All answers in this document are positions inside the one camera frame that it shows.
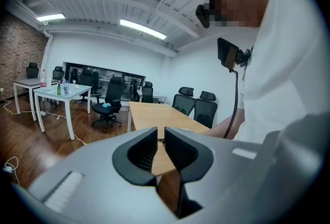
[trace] black cable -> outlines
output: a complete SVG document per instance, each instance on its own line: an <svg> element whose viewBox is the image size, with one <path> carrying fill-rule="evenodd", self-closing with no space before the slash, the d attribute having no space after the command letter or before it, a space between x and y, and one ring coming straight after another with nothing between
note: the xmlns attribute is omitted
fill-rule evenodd
<svg viewBox="0 0 330 224"><path fill-rule="evenodd" d="M238 72L231 70L231 72L234 72L236 74L236 92L235 92L235 104L234 104L234 111L232 115L232 119L230 120L229 126L227 128L227 131L225 135L223 136L224 139L228 137L228 134L230 132L230 129L232 128L232 124L234 122L235 116L236 116L236 111L237 111L237 104L238 104Z"/></svg>

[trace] person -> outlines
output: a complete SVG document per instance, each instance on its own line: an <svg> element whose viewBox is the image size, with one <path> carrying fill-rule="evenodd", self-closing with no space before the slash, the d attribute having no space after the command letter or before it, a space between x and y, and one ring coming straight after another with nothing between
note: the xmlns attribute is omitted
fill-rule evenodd
<svg viewBox="0 0 330 224"><path fill-rule="evenodd" d="M314 0L214 0L214 9L231 25L259 28L228 139L262 143L330 109L328 31ZM230 119L203 134L223 137Z"/></svg>

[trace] brick wall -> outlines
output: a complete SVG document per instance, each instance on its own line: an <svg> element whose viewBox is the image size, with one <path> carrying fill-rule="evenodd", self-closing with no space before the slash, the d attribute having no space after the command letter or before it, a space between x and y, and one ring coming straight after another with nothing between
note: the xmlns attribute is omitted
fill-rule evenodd
<svg viewBox="0 0 330 224"><path fill-rule="evenodd" d="M12 14L5 12L0 18L0 87L5 99L14 96L13 80L26 78L30 62L38 64L40 73L47 42L44 34ZM18 87L18 94L25 92Z"/></svg>

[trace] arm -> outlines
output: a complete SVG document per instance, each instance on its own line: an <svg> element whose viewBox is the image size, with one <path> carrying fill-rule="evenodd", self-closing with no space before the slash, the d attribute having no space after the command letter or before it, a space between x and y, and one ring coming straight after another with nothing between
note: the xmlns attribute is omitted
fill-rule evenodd
<svg viewBox="0 0 330 224"><path fill-rule="evenodd" d="M231 116L226 118L219 125L217 125L216 127L212 128L210 130L207 130L207 131L203 132L202 134L206 135L206 136L223 138L223 136L225 135L225 133L227 131L227 128L229 126L231 118L232 118ZM234 119L233 124L232 124L232 128L231 128L231 130L228 134L227 139L233 139L235 137L235 135L238 132L238 129L239 129L240 125L244 121L245 121L244 109L238 108L237 112L236 112L235 119Z"/></svg>

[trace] black office chair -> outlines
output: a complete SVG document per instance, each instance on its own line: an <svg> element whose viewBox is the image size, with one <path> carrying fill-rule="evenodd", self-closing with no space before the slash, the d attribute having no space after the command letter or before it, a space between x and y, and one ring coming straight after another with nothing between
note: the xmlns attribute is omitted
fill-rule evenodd
<svg viewBox="0 0 330 224"><path fill-rule="evenodd" d="M26 78L27 79L31 79L31 78L38 78L38 73L39 73L39 68L36 62L30 62L29 66L26 67ZM29 101L30 98L27 95L25 97L25 100Z"/></svg>
<svg viewBox="0 0 330 224"><path fill-rule="evenodd" d="M80 75L80 78L79 78L79 84L80 85L83 85L83 86L92 86L93 85L93 75L92 75L92 72L89 71L89 70L83 70L82 71L82 74ZM88 96L88 91L85 92L85 93L82 93L82 99L78 99L78 100L75 100L74 102L78 102L78 101L81 101L79 106L83 103L83 102L87 102L88 100L85 99L85 97Z"/></svg>
<svg viewBox="0 0 330 224"><path fill-rule="evenodd" d="M134 102L139 102L140 96L138 94L138 88L137 88L137 81L135 79L132 79L130 81L130 85L132 86L132 91L133 91L133 98L132 101Z"/></svg>
<svg viewBox="0 0 330 224"><path fill-rule="evenodd" d="M193 91L194 89L191 87L181 87L179 94L174 96L172 107L189 116L196 103L195 98L192 98Z"/></svg>
<svg viewBox="0 0 330 224"><path fill-rule="evenodd" d="M102 96L102 94L98 91L102 88L102 86L98 86L99 78L100 75L98 72L93 72L93 86L91 89L91 96L96 98L98 104L100 103L100 96Z"/></svg>
<svg viewBox="0 0 330 224"><path fill-rule="evenodd" d="M205 91L202 91L200 99L196 99L194 120L210 129L218 109L218 104L212 102L216 99L215 94Z"/></svg>
<svg viewBox="0 0 330 224"><path fill-rule="evenodd" d="M53 71L53 79L62 81L63 76L64 76L63 67L56 66L55 70Z"/></svg>
<svg viewBox="0 0 330 224"><path fill-rule="evenodd" d="M125 88L126 84L121 77L111 78L108 85L107 95L105 97L105 102L110 103L111 106L103 107L103 103L92 105L92 109L101 115L100 119L93 122L92 127L94 127L97 122L101 121L106 121L106 124L108 124L109 121L112 121L118 123L120 127L122 126L122 123L116 120L117 117L114 113L118 113L122 107L120 98L122 97Z"/></svg>
<svg viewBox="0 0 330 224"><path fill-rule="evenodd" d="M144 86L142 87L142 99L144 103L153 103L153 84L151 82L145 82Z"/></svg>

